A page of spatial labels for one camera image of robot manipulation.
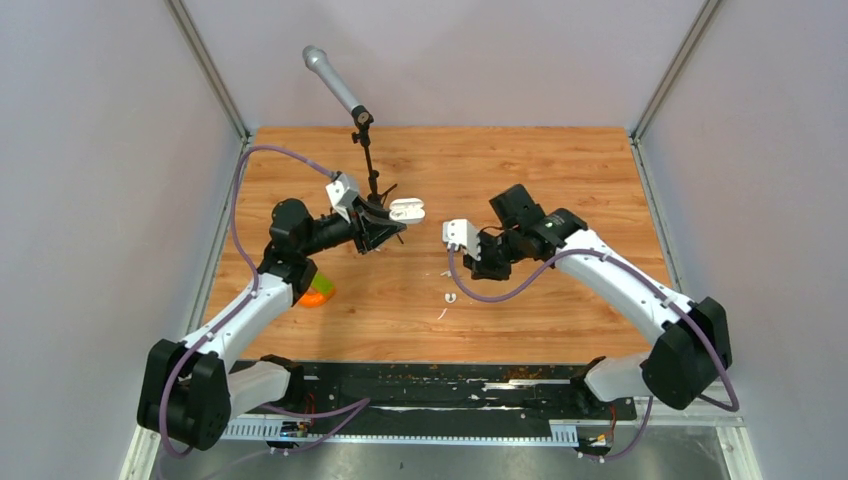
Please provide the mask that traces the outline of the white earbud charging case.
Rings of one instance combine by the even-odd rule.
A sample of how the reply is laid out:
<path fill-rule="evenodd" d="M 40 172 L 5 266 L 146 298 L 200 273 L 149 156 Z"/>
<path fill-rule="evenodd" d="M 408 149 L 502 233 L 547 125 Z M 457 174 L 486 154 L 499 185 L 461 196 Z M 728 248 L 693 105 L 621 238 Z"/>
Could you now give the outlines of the white earbud charging case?
<path fill-rule="evenodd" d="M 420 198 L 398 198 L 389 204 L 390 219 L 405 225 L 421 223 L 426 217 L 425 202 Z"/>

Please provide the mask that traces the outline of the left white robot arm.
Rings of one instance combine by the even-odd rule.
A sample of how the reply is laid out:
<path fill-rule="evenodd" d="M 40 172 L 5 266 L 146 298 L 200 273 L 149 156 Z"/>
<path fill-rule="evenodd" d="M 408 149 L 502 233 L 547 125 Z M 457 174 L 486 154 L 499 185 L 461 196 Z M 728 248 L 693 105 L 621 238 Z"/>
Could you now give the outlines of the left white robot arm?
<path fill-rule="evenodd" d="M 318 274 L 313 255 L 348 242 L 367 254 L 426 216 L 415 197 L 382 207 L 341 194 L 332 199 L 331 210 L 314 217 L 299 199 L 279 202 L 271 211 L 261 262 L 247 263 L 246 287 L 207 324 L 179 341 L 161 339 L 151 347 L 137 423 L 160 435 L 167 454 L 182 458 L 210 449 L 231 420 L 265 404 L 283 413 L 298 411 L 307 390 L 299 365 L 277 355 L 239 371 L 234 364 L 272 320 L 308 292 Z"/>

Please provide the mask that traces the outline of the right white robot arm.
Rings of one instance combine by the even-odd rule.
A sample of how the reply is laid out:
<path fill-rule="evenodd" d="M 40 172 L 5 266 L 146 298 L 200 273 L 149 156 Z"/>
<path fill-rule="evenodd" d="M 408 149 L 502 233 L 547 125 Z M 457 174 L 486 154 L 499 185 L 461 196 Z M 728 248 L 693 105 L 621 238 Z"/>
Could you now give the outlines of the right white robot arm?
<path fill-rule="evenodd" d="M 497 234 L 467 219 L 448 220 L 442 227 L 448 254 L 460 253 L 474 280 L 507 280 L 513 265 L 524 260 L 541 265 L 508 293 L 485 296 L 459 282 L 463 293 L 479 302 L 505 302 L 546 270 L 557 270 L 605 300 L 650 345 L 626 357 L 597 357 L 572 377 L 571 403 L 577 413 L 596 417 L 610 403 L 634 396 L 652 397 L 675 410 L 696 400 L 739 410 L 728 375 L 733 358 L 727 314 L 717 300 L 695 301 L 654 280 L 573 212 L 545 212 L 521 184 L 493 197 L 490 205 L 500 222 Z"/>

